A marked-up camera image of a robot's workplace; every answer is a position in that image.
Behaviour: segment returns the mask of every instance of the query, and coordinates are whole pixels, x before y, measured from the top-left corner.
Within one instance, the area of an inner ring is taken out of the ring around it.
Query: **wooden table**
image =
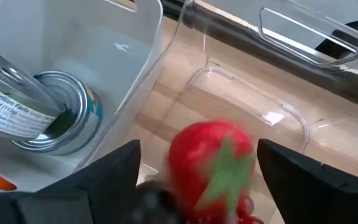
[[[211,10],[226,17],[231,16],[219,9],[211,7]],[[232,17],[232,20],[247,25],[236,17]],[[167,45],[173,37],[177,22],[164,18],[163,25],[164,43]],[[302,115],[310,132],[308,145],[299,148],[305,130],[297,119],[290,116],[287,120],[272,125],[272,128],[261,125],[260,120],[249,121],[248,128],[256,139],[273,139],[358,176],[358,105],[222,42],[201,33],[194,33],[186,27],[181,27],[180,34],[165,58],[161,76],[124,140],[141,141],[143,164],[139,181],[143,181],[146,175],[156,174],[158,170],[164,172],[161,167],[170,141],[185,126],[215,118],[217,114],[224,114],[224,111],[220,110],[226,109],[241,111],[230,113],[230,118],[240,122],[245,119],[252,120],[256,112],[272,108],[273,101],[284,101]],[[237,103],[235,108],[228,106],[226,109],[211,110],[211,105],[207,106],[207,102],[197,99],[196,95],[185,90],[196,70],[205,66],[222,67],[236,74],[241,85],[251,86],[249,89],[228,87],[219,79],[212,80],[209,86],[203,86],[209,91],[224,88],[227,91],[226,98],[214,100],[223,102],[224,105]],[[256,94],[257,92],[263,93],[263,97]],[[241,103],[236,94],[241,94]],[[260,169],[257,169],[255,182],[251,195],[255,201],[254,215],[265,223],[283,223]]]

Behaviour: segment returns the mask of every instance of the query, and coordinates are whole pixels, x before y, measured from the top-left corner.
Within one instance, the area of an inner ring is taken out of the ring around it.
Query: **nutrition facts label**
[[[0,92],[0,131],[36,138],[56,117],[33,110]]]

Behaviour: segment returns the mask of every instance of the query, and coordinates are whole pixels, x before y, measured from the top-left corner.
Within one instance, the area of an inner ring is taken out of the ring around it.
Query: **strawberry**
[[[168,153],[170,185],[190,220],[224,220],[228,212],[248,217],[239,199],[248,197],[254,165],[252,141],[225,121],[190,125]]]

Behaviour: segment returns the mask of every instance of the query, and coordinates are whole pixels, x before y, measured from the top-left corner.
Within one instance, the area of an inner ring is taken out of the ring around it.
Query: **white plastic bin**
[[[0,175],[18,190],[41,189],[118,147],[157,79],[154,69],[138,88],[162,51],[160,1],[137,0],[136,10],[114,1],[0,0],[0,54],[31,74],[77,76],[103,108],[96,136],[67,156],[26,152],[0,138]]]

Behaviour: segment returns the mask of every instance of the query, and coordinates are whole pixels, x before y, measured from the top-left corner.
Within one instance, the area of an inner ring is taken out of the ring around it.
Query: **can label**
[[[36,138],[56,116],[39,113],[0,92],[0,131],[24,138]]]
[[[75,137],[70,143],[62,146],[57,153],[67,153],[71,151],[75,151],[81,147],[83,147],[94,135],[96,129],[99,126],[99,122],[101,119],[101,105],[96,97],[96,94],[90,90],[86,89],[86,93],[88,95],[88,103],[89,103],[89,116],[86,120],[85,125],[82,127],[81,132]]]

